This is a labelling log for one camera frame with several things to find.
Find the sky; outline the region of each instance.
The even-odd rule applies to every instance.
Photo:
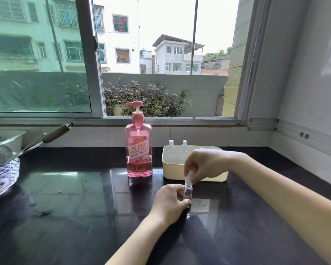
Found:
[[[203,54],[232,46],[239,0],[199,0],[195,42]],[[139,0],[140,48],[161,34],[192,41],[195,0]]]

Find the white building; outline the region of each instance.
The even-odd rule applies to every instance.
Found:
[[[141,74],[152,74],[152,51],[140,50]]]
[[[192,42],[162,34],[154,42],[156,52],[156,74],[188,75],[191,68]],[[204,45],[195,43],[195,50],[201,50],[201,55],[194,54],[193,75],[201,74],[202,48]]]
[[[93,0],[102,72],[140,73],[138,0]],[[83,72],[74,0],[48,0],[64,72]],[[45,0],[0,0],[0,71],[61,71]]]

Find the black countertop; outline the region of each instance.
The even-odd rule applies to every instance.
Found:
[[[269,148],[243,151],[331,199],[331,186]],[[0,265],[103,265],[149,213],[154,173],[129,182],[123,148],[40,148],[21,157],[18,183],[0,197]],[[148,264],[326,264],[234,174],[194,186],[190,210],[157,242]]]

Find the white spray cap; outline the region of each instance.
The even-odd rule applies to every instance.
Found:
[[[192,182],[191,182],[191,179],[193,177],[193,175],[196,173],[196,169],[194,168],[190,168],[189,170],[189,174],[186,176],[185,178],[185,184],[188,185],[188,186],[191,186],[192,185]]]

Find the bottle cap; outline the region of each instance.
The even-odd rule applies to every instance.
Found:
[[[188,185],[188,186],[192,186],[192,182],[191,182],[191,179],[193,177],[193,175],[196,173],[196,169],[194,168],[190,168],[189,170],[189,174],[186,176],[185,178],[185,184]]]
[[[135,100],[133,102],[126,103],[124,106],[134,106],[136,111],[132,112],[132,121],[135,123],[136,128],[140,128],[144,122],[143,112],[140,111],[140,107],[143,105],[142,101]]]

